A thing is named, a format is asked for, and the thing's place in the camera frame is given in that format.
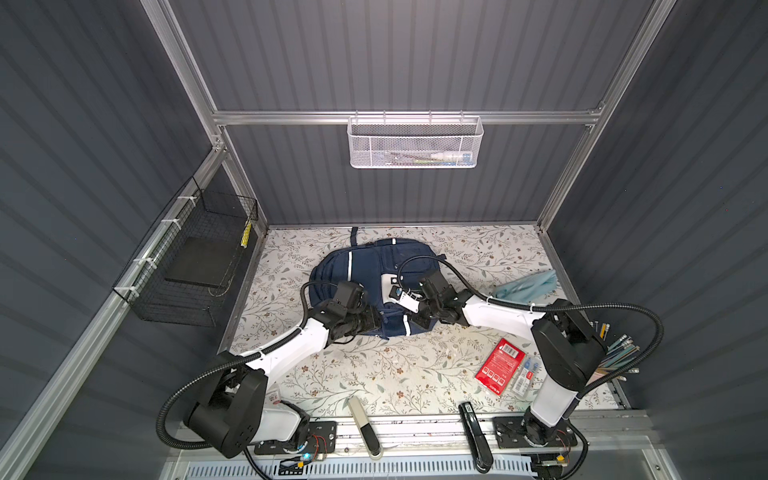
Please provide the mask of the navy blue student backpack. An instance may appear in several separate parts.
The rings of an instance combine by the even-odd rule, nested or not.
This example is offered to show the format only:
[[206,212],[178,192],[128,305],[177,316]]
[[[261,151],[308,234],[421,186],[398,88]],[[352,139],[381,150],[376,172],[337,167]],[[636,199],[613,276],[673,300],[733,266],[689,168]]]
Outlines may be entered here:
[[439,269],[443,257],[414,239],[391,238],[358,244],[352,235],[351,243],[350,247],[329,253],[311,271],[309,280],[314,283],[309,287],[311,305],[317,307],[331,299],[339,282],[351,281],[365,288],[368,304],[380,314],[380,323],[366,331],[366,336],[389,339],[431,331],[437,319],[415,320],[412,313],[393,302],[389,293],[395,286],[392,277],[402,262],[407,263],[401,275],[402,285],[418,292],[419,280]]

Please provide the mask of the light blue cloth pouch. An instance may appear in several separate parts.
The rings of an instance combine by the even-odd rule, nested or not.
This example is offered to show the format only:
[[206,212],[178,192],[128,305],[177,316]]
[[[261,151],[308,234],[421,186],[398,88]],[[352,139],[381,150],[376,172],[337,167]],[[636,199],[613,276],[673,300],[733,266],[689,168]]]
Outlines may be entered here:
[[556,287],[556,272],[545,270],[500,285],[492,296],[513,303],[528,304],[550,295]]

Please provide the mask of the red card pack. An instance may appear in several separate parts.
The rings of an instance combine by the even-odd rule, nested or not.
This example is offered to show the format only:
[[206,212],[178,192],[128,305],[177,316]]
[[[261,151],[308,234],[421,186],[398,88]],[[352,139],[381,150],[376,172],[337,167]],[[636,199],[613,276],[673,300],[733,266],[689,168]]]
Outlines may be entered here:
[[525,359],[525,352],[502,338],[495,345],[474,378],[486,389],[501,396],[515,378]]

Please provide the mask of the clear pen refill pack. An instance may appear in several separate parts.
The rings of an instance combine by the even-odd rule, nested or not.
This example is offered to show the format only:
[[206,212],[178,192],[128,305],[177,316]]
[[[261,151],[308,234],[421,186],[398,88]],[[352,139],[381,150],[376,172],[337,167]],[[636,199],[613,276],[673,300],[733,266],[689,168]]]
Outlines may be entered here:
[[520,371],[511,386],[515,396],[525,399],[530,390],[535,377],[538,363],[535,360],[527,359],[521,366]]

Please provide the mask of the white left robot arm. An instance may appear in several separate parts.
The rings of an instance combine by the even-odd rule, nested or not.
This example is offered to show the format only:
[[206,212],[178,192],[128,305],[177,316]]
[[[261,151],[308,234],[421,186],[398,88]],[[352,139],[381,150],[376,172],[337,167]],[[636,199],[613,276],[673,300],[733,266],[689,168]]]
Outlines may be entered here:
[[225,353],[216,367],[236,361],[195,388],[195,402],[183,423],[208,448],[226,458],[240,454],[252,441],[291,438],[301,415],[290,407],[267,407],[267,391],[306,358],[335,341],[367,334],[382,326],[371,305],[344,309],[334,301],[305,310],[300,323],[249,354]]

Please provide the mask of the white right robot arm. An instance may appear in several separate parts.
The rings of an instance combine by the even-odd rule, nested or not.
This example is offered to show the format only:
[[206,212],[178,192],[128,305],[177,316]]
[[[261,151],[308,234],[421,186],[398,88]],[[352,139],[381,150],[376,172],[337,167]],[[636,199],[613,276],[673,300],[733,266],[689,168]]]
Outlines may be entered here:
[[540,312],[533,306],[514,306],[468,289],[458,292],[434,270],[414,291],[403,290],[400,301],[422,317],[491,328],[535,344],[546,378],[525,414],[529,436],[534,430],[553,430],[569,417],[607,353],[600,335],[566,300]]

